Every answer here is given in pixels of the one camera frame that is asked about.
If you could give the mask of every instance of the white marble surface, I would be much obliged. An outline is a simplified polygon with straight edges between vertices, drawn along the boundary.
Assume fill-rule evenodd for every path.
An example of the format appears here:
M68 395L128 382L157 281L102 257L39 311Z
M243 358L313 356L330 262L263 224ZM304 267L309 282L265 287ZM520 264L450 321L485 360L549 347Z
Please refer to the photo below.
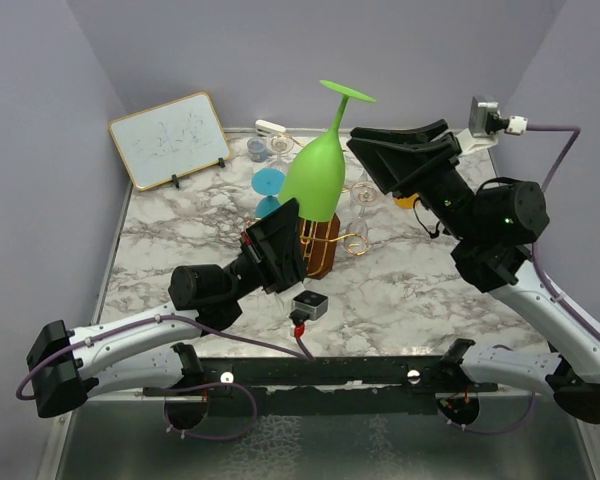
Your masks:
M250 187L264 164L246 156L242 135L230 136L235 158L227 168L209 168L173 186L131 196L115 263L104 299L101 322L111 322L169 300L171 271L178 265L225 265L239 251L239 233L262 198ZM302 143L308 138L298 137ZM347 183L362 167L346 154ZM458 170L472 187L494 177L488 155L461 159ZM420 209L433 226L435 218ZM431 241L411 210L383 197L368 219L371 250L348 254L338 245L333 272L306 286L329 297L329 312L308 323L304 335L314 355L399 355L443 353L455 338L504 343L523 350L545 349L542 337L517 314L462 281L451 252L455 241ZM348 194L338 215L344 229L352 217ZM293 348L291 322L273 296L259 291L241 302L243 315L230 332ZM276 356L259 347L206 337L195 341L202 356Z

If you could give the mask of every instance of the whiteboard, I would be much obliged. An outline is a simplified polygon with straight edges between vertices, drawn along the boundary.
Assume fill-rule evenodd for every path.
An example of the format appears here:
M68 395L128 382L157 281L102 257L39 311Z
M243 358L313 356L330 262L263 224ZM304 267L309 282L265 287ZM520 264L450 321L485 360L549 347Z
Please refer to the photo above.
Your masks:
M118 118L109 123L109 131L138 190L215 165L231 154L206 93Z

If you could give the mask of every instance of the blue disc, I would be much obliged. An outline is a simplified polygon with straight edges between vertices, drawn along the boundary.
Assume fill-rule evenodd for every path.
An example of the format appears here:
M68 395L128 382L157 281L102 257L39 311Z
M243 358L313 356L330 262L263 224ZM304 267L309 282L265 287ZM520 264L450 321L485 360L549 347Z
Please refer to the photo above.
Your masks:
M256 207L256 218L264 218L280 206L276 197L267 196Z
M277 195L284 183L284 173L273 168L263 168L251 179L251 186L260 195Z

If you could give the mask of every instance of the whiteboard wooden frame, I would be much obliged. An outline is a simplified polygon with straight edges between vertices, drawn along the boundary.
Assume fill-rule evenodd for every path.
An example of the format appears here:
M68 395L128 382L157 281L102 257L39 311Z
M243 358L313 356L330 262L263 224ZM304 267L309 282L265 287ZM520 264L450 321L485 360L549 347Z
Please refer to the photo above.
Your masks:
M136 181L136 179L134 178L134 175L133 175L133 169L131 168L129 162L125 158L123 149L122 149L121 145L119 144L118 139L116 138L116 135L115 135L115 133L113 131L113 125L116 124L116 123L118 123L118 122L127 120L129 118L132 118L132 117L135 117L135 116L138 116L138 115L142 115L142 114L145 114L147 112L151 112L151 111L154 111L154 110L157 110L159 108L163 108L163 107L166 107L166 106L169 106L169 105L173 105L173 104L181 102L183 100L189 100L191 98L194 98L194 97L197 97L197 96L201 96L201 95L207 98L207 100L209 102L209 106L211 107L211 112L213 113L213 117L215 118L215 120L216 120L216 122L218 124L218 129L222 133L222 137L224 138L224 142L225 142L225 144L227 146L227 152L228 153L227 153L226 156L222 157L222 159L223 160L228 160L229 158L231 158L231 155L232 155L231 146L229 145L229 141L227 140L227 136L226 136L224 130L222 129L222 126L220 125L220 120L218 119L218 115L216 114L216 111L213 108L213 103L211 103L211 98L209 97L209 95L206 92L194 93L193 95L187 95L186 97L178 98L176 100L172 100L170 102L163 103L162 105L157 105L155 107L147 108L146 110L142 110L140 112L132 113L130 115L125 115L124 117L116 118L116 119L111 120L109 122L109 133L111 134L111 138L113 139L113 142L116 145L116 149L118 150L118 153L120 154L120 158L122 159L122 163L124 163L124 166L127 169L127 173L129 174L129 178L131 178L131 183L133 183L133 186L136 189L138 189L140 191L149 190L149 189L155 188L155 187L157 187L159 185L163 185L165 183L171 182L172 181L171 175L173 175L173 174L175 174L178 178L185 177L185 176L190 175L190 174L192 174L194 172L197 172L199 170L203 170L203 169L205 169L207 167L211 167L213 165L217 165L220 162L216 159L216 160L214 160L214 161L212 161L212 162L210 162L208 164L196 167L196 168L194 168L192 170L189 170L189 171L185 171L185 172L172 172L171 174L169 174L169 176L167 178L161 179L160 181L158 181L156 183L153 183L151 185L138 185L138 182Z

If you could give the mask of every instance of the gray wall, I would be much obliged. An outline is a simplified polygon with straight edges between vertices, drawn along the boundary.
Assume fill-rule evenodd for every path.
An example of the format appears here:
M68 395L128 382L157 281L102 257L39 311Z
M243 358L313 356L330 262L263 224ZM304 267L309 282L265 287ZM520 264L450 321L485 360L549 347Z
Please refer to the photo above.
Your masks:
M600 0L567 1L505 110L583 129L547 192L551 224L540 245L550 275L600 320ZM498 170L541 181L565 140L507 138Z
M462 127L472 95L513 93L563 0L68 3L131 111L204 90L225 127L326 127L326 78L378 99L345 127Z
M0 1L0 479L34 478L49 423L14 397L39 329L88 322L127 180L125 113L62 0Z

